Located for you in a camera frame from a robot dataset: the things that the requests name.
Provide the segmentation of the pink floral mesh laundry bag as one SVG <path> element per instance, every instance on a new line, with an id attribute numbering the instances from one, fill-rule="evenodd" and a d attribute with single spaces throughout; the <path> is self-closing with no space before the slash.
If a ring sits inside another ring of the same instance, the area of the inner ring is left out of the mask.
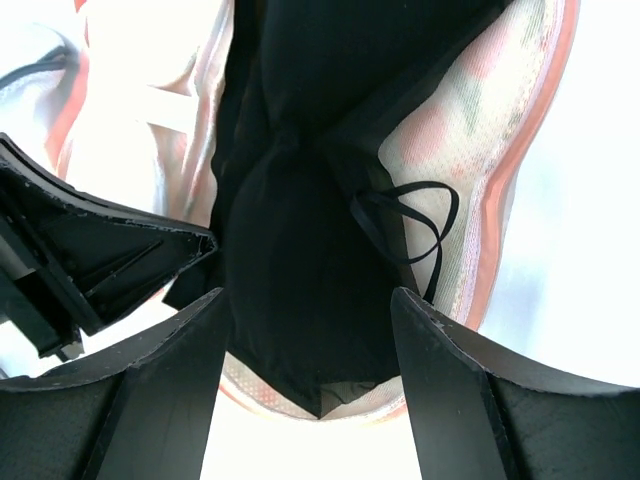
<path id="1" fill-rule="evenodd" d="M 149 173 L 157 190 L 146 209 L 210 227 L 218 191 L 211 160 L 237 2 L 78 2 L 81 79 L 46 138 L 53 171 L 69 181 L 85 170 Z M 472 329 L 483 322 L 496 279 L 510 187 L 557 89 L 578 13 L 574 1 L 503 2 L 378 150 L 394 186 L 437 180 L 459 193 L 441 263 L 421 257 L 428 229 L 404 221 L 407 251 L 420 256 L 407 288 Z M 404 408 L 399 373 L 316 417 L 230 352 L 221 387 L 267 417 L 373 423 Z"/>

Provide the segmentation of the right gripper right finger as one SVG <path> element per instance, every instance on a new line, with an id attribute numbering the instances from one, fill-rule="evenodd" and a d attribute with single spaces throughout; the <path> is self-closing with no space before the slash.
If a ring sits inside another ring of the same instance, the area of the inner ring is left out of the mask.
<path id="1" fill-rule="evenodd" d="M 638 389 L 529 359 L 405 288 L 391 316 L 423 478 L 638 478 Z"/>

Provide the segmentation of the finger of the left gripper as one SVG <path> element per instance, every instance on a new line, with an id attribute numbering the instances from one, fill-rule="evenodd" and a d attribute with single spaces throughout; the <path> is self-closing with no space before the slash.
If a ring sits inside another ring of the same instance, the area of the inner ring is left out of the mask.
<path id="1" fill-rule="evenodd" d="M 1 137 L 1 313 L 40 357 L 122 320 L 217 249 L 208 230 L 80 192 Z"/>

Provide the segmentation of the clear plastic dome insert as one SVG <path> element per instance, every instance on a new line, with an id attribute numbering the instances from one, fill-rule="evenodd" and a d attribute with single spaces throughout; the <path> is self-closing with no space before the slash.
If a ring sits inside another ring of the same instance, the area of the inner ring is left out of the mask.
<path id="1" fill-rule="evenodd" d="M 51 123 L 72 99 L 83 55 L 68 36 L 30 22 L 1 33 L 1 112 L 23 108 Z"/>

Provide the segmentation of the black bra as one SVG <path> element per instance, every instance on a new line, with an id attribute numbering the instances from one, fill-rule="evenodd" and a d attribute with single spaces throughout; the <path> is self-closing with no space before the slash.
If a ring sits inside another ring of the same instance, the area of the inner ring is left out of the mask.
<path id="1" fill-rule="evenodd" d="M 229 352 L 316 417 L 399 372 L 390 303 L 414 287 L 403 223 L 441 263 L 460 209 L 394 186 L 378 150 L 503 1 L 239 1 L 211 160 L 219 250 L 166 303 L 221 288 Z"/>

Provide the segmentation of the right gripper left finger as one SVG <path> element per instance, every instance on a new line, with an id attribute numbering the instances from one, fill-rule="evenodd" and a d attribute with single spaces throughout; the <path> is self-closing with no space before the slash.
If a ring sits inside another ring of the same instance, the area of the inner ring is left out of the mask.
<path id="1" fill-rule="evenodd" d="M 225 295 L 45 374 L 1 383 L 4 479 L 197 479 L 225 355 Z"/>

